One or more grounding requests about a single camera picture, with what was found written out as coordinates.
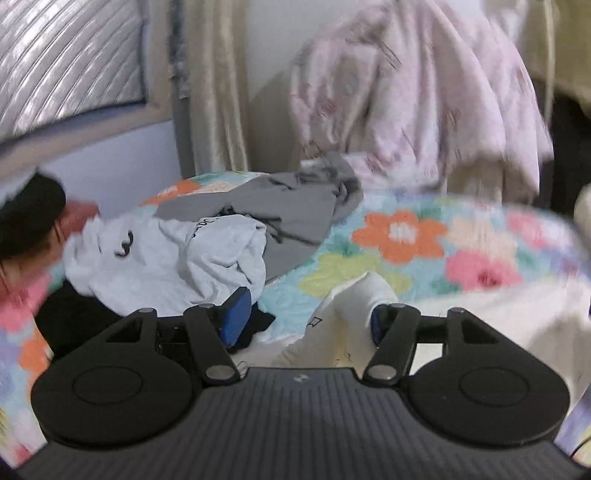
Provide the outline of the cream bow print garment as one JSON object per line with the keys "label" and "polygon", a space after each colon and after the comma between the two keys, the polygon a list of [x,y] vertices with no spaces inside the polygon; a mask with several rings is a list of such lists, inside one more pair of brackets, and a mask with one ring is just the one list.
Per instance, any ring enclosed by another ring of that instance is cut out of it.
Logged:
{"label": "cream bow print garment", "polygon": [[280,368],[348,367],[362,374],[375,352],[390,347],[409,360],[418,343],[443,343],[447,312],[475,315],[565,381],[573,403],[590,385],[590,284],[550,278],[521,286],[444,295],[417,306],[368,272],[332,289],[308,320],[304,336],[273,359]]}

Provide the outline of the floral quilted bedspread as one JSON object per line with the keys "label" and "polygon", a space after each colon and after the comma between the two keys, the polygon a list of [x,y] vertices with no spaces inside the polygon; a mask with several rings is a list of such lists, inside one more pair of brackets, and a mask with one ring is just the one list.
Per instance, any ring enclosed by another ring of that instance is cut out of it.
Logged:
{"label": "floral quilted bedspread", "polygon": [[427,314],[462,304],[540,353],[571,392],[560,445],[572,451],[589,433],[590,257],[567,221],[520,205],[367,193],[311,258],[264,288],[257,303],[273,323],[239,366],[269,365],[332,289],[368,272]]}

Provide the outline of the light grey sweatshirt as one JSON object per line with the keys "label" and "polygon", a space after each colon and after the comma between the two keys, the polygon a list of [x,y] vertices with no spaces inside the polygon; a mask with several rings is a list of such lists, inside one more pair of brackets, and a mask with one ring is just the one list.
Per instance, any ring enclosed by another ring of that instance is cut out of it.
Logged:
{"label": "light grey sweatshirt", "polygon": [[221,305],[240,287],[259,298],[264,249],[266,226],[242,215],[185,222],[126,214],[88,221],[66,242],[62,263],[78,294],[120,316],[143,307],[175,316]]}

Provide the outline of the grey t-shirt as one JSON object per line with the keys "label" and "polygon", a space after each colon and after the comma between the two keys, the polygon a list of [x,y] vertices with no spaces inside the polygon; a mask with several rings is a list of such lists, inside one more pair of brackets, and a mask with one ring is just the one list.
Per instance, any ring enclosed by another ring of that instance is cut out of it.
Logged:
{"label": "grey t-shirt", "polygon": [[263,259],[270,281],[311,258],[332,225],[345,220],[362,200],[363,189],[351,165],[331,152],[302,162],[297,172],[259,176],[226,192],[164,201],[155,216],[198,221],[239,214],[262,222],[266,225]]}

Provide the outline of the black garment on bed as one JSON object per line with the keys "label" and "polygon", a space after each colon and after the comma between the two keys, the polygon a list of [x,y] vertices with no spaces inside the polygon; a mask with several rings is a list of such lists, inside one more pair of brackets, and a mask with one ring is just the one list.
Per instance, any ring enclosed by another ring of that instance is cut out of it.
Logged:
{"label": "black garment on bed", "polygon": [[[70,282],[49,295],[34,315],[35,324],[48,344],[55,361],[84,345],[122,318],[94,297],[82,296]],[[259,310],[252,303],[249,322],[228,353],[249,347],[252,337],[266,331],[276,316]]]}

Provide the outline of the black folded garment on suitcase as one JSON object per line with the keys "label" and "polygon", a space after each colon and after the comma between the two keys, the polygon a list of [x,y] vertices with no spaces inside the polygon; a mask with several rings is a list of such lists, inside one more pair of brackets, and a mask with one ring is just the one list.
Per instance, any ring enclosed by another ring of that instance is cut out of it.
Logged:
{"label": "black folded garment on suitcase", "polygon": [[53,177],[36,172],[1,206],[1,259],[36,247],[52,230],[66,206],[66,195]]}

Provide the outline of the pink bear print blanket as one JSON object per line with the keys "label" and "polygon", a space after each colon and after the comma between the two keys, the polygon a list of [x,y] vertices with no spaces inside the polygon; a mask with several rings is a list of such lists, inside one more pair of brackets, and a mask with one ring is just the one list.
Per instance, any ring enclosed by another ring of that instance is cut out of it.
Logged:
{"label": "pink bear print blanket", "polygon": [[301,49],[290,111],[304,158],[338,153],[367,189],[533,201],[553,156],[531,77],[485,17],[377,1]]}

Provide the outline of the beige curtain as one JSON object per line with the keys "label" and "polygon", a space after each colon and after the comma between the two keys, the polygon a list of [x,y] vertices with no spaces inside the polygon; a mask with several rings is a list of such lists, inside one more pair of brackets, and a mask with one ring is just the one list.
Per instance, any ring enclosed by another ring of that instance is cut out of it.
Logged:
{"label": "beige curtain", "polygon": [[247,171],[247,3],[185,1],[183,6],[195,171]]}

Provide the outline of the silver quilted window cover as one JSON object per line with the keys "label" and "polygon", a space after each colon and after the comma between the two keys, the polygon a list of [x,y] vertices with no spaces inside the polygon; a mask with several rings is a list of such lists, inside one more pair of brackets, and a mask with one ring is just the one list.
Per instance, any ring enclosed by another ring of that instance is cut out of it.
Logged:
{"label": "silver quilted window cover", "polygon": [[144,102],[143,13],[140,1],[2,2],[2,142]]}

